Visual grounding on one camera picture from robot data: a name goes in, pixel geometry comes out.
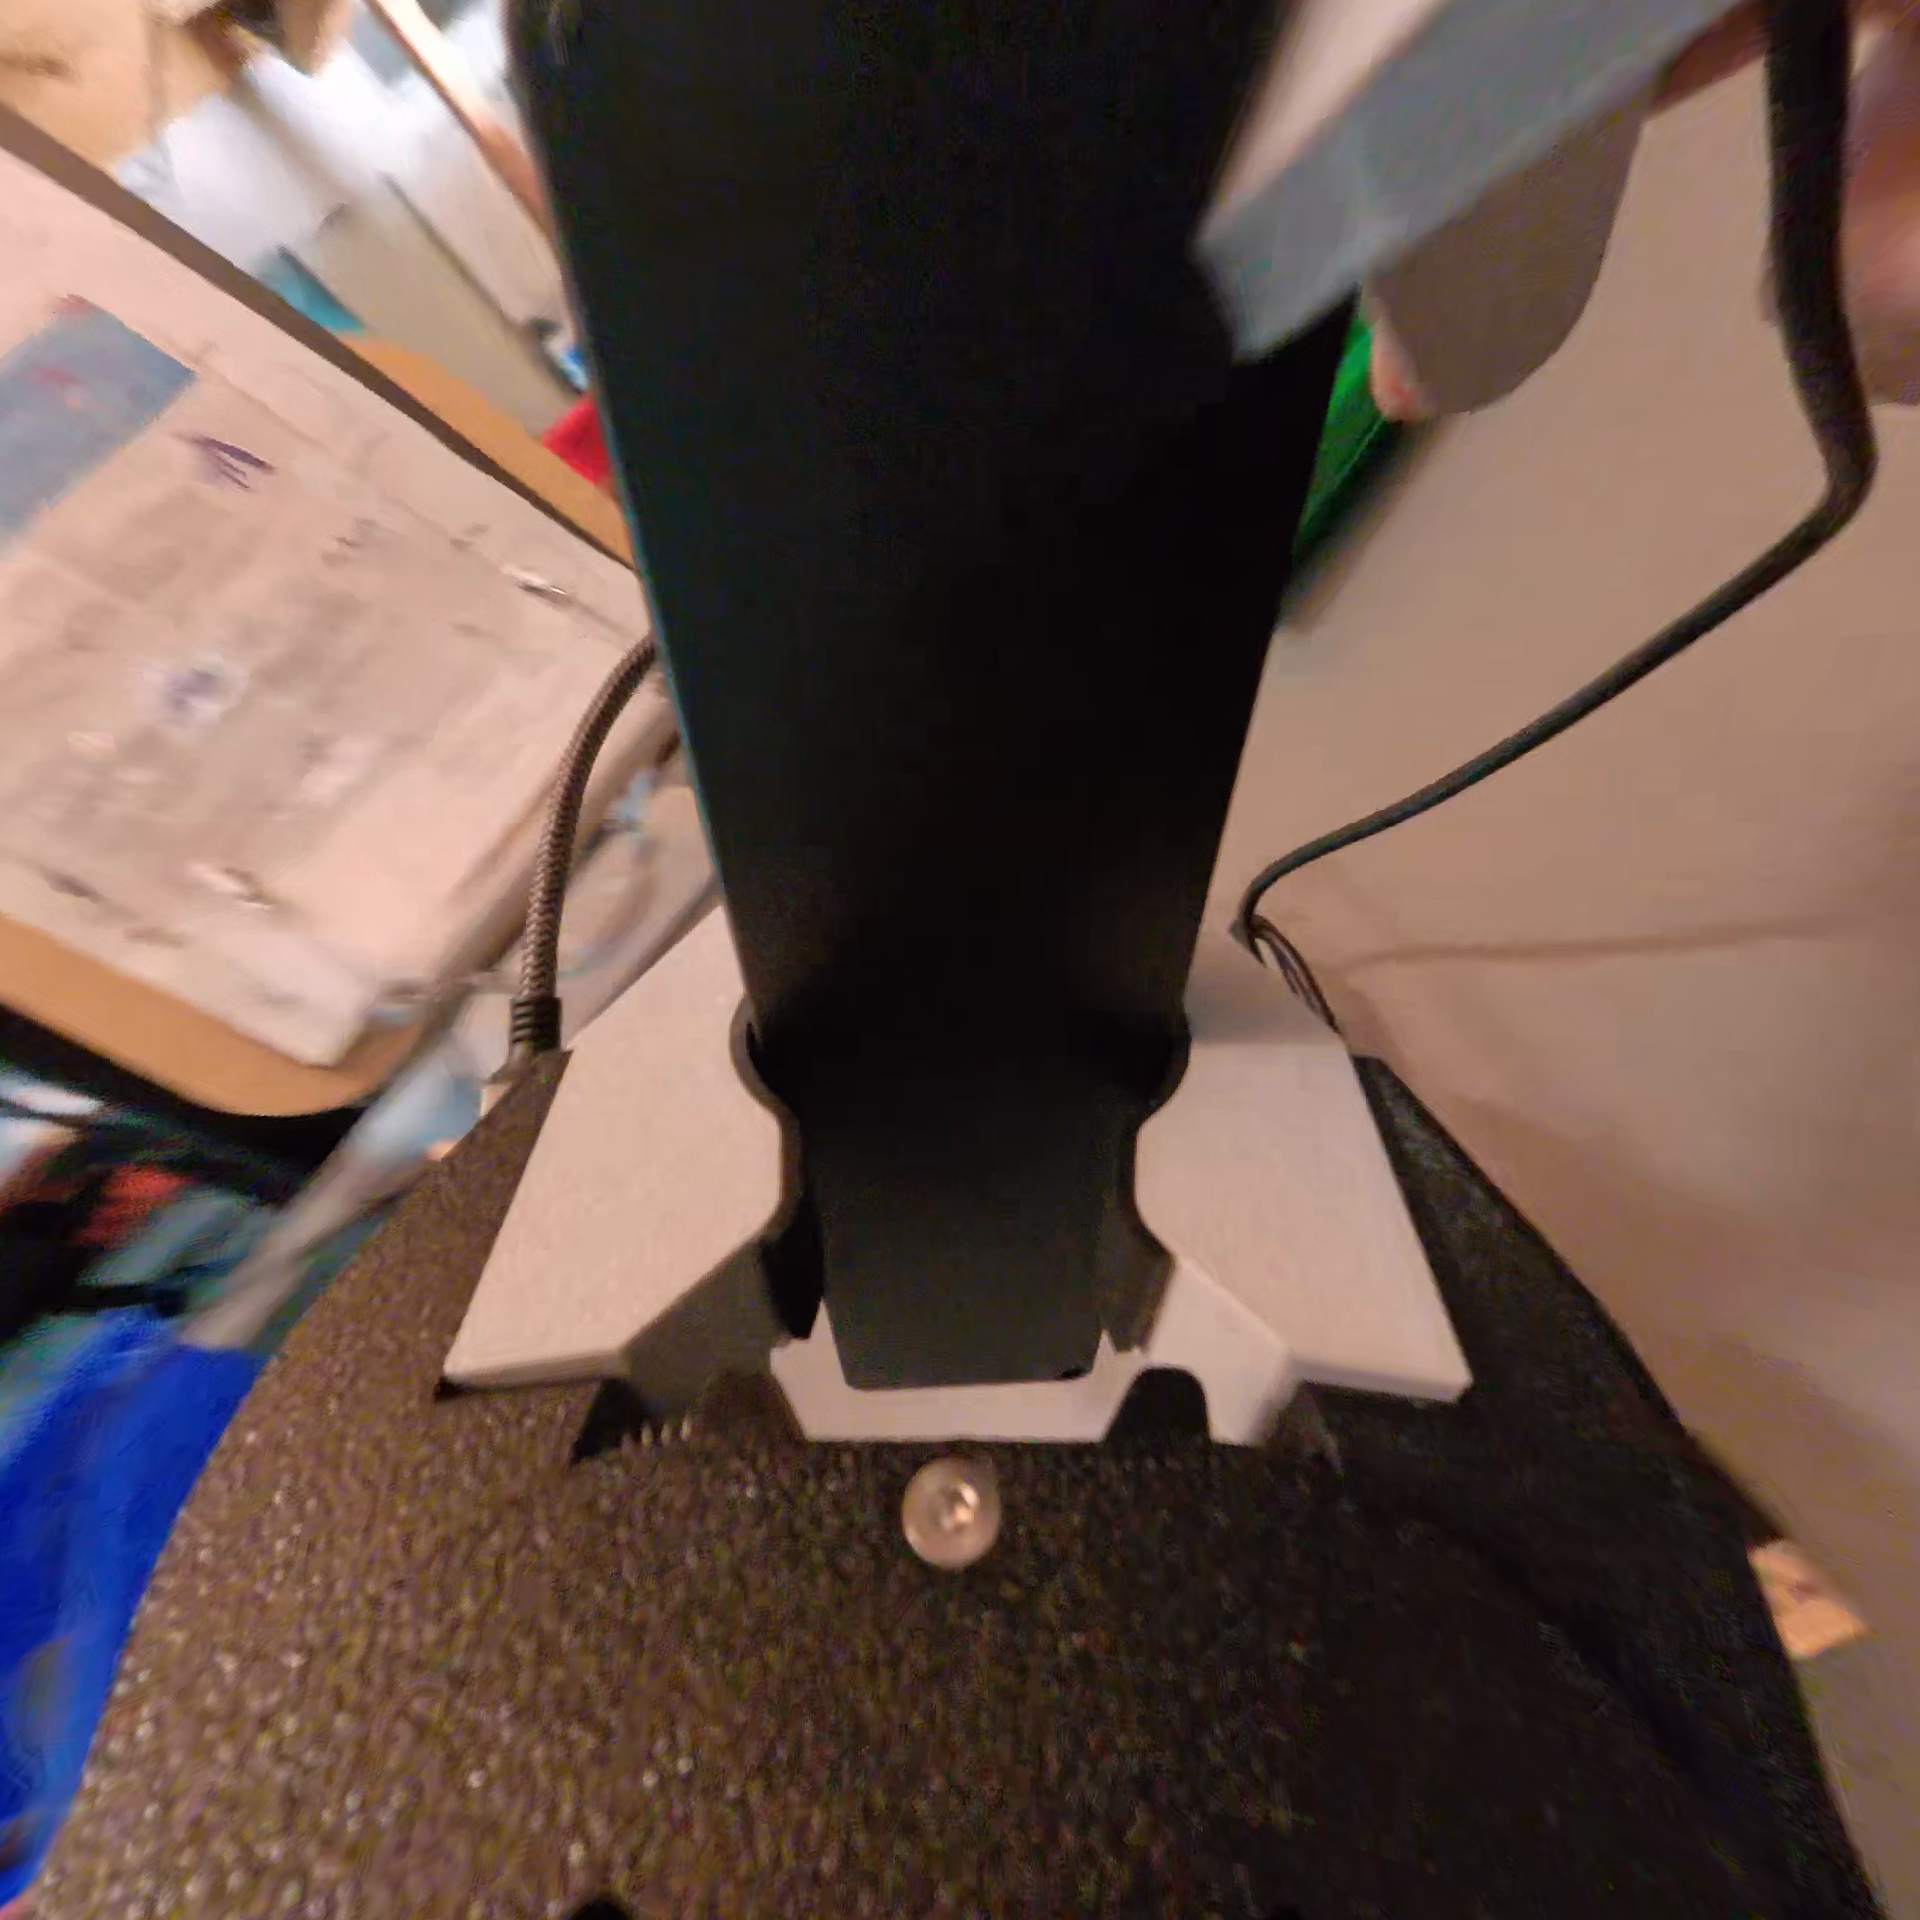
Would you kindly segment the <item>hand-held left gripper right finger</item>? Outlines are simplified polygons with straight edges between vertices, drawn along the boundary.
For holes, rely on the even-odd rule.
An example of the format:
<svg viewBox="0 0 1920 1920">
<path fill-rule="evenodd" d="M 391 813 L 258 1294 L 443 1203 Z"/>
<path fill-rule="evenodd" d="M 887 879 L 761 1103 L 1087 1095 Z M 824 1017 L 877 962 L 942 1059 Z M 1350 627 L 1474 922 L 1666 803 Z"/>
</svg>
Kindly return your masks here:
<svg viewBox="0 0 1920 1920">
<path fill-rule="evenodd" d="M 1472 1366 L 1344 1039 L 1223 933 L 1194 948 L 1184 1014 L 1134 1172 L 1170 1270 L 1131 1347 L 1101 1338 L 1099 1380 L 1125 1397 L 1186 1373 L 1209 1435 L 1243 1450 L 1310 1385 L 1457 1402 Z"/>
</svg>

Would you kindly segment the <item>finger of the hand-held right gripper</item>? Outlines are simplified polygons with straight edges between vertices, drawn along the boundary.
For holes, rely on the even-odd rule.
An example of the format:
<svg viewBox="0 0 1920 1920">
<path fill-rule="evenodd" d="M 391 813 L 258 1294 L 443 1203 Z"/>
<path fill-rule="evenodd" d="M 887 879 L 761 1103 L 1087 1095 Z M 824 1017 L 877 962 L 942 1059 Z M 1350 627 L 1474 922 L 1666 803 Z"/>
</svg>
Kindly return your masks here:
<svg viewBox="0 0 1920 1920">
<path fill-rule="evenodd" d="M 1592 300 L 1641 130 L 1641 107 L 1615 107 L 1562 134 L 1365 284 L 1384 419 L 1487 410 L 1560 349 Z"/>
<path fill-rule="evenodd" d="M 1728 3 L 1283 4 L 1223 148 L 1194 265 L 1248 366 L 1615 107 L 1642 123 Z"/>
</svg>

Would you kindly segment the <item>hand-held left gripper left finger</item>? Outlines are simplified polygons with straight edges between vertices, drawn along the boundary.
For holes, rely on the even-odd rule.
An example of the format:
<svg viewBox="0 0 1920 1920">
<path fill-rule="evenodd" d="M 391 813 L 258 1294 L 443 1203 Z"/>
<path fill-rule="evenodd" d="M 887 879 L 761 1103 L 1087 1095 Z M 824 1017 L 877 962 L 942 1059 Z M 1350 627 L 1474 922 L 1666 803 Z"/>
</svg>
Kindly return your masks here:
<svg viewBox="0 0 1920 1920">
<path fill-rule="evenodd" d="M 566 1055 L 440 1377 L 461 1390 L 625 1383 L 656 1418 L 799 1341 L 774 1239 L 799 1140 L 752 1059 L 726 913 L 656 959 Z"/>
</svg>

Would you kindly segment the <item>blue plastic bin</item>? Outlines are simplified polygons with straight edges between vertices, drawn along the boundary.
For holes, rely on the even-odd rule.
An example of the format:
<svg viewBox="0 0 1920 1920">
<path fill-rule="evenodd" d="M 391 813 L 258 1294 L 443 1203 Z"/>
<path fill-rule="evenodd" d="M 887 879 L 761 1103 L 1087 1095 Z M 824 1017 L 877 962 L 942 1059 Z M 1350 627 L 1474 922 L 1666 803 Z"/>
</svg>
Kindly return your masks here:
<svg viewBox="0 0 1920 1920">
<path fill-rule="evenodd" d="M 261 1370 L 144 1309 L 57 1316 L 5 1351 L 5 1913 L 72 1805 L 136 1604 Z"/>
</svg>

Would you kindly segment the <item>black usb hub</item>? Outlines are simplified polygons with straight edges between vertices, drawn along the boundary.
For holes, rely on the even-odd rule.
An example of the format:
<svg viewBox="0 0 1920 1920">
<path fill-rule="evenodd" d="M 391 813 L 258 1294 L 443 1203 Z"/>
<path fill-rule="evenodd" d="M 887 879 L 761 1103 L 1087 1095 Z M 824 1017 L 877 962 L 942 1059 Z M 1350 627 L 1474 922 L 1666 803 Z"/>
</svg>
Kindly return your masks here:
<svg viewBox="0 0 1920 1920">
<path fill-rule="evenodd" d="M 1192 263 L 1278 12 L 507 12 L 854 1388 L 1150 1315 L 1136 1139 L 1347 324 L 1239 366 Z"/>
</svg>

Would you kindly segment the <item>person's right hand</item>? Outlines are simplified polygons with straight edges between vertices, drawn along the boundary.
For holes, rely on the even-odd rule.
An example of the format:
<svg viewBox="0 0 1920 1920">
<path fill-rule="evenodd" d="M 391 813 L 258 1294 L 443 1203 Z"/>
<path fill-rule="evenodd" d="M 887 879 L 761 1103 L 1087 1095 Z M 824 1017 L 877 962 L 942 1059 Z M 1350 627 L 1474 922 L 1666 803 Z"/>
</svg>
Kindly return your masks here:
<svg viewBox="0 0 1920 1920">
<path fill-rule="evenodd" d="M 1918 404 L 1918 4 L 1864 4 L 1847 118 L 1841 306 L 1872 403 Z"/>
</svg>

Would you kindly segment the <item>instruction sheet on wooden stand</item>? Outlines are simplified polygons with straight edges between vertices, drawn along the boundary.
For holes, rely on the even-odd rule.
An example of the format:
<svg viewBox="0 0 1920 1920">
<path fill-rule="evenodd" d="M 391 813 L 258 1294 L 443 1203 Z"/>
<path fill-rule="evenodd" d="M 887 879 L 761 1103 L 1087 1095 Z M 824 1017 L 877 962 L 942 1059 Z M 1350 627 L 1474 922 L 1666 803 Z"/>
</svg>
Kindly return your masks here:
<svg viewBox="0 0 1920 1920">
<path fill-rule="evenodd" d="M 632 570 L 632 541 L 618 507 L 458 377 L 384 341 L 344 341 L 302 317 L 219 251 L 185 234 L 107 171 L 1 107 L 5 156 L 53 190 L 95 207 L 103 222 L 175 263 L 199 300 L 247 308 L 253 337 L 295 372 L 327 367 L 319 394 L 374 410 L 374 421 L 409 421 L 453 461 L 512 491 L 581 546 Z M 5 1011 L 162 1092 L 217 1114 L 295 1118 L 328 1114 L 370 1097 L 426 1049 L 450 1007 L 430 1002 L 400 1023 L 370 1028 L 339 1062 L 311 1068 L 261 1046 L 173 995 L 64 948 L 55 938 L 5 922 Z"/>
</svg>

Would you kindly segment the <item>printed instruction sheet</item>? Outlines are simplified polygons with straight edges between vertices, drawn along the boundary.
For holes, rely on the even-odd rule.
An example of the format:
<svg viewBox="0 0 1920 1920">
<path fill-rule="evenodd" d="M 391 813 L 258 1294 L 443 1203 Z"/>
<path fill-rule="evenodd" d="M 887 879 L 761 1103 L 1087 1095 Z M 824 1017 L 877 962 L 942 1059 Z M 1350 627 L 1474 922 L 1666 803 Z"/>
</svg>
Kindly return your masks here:
<svg viewBox="0 0 1920 1920">
<path fill-rule="evenodd" d="M 16 150 L 5 914 L 339 1066 L 512 913 L 632 571 Z"/>
</svg>

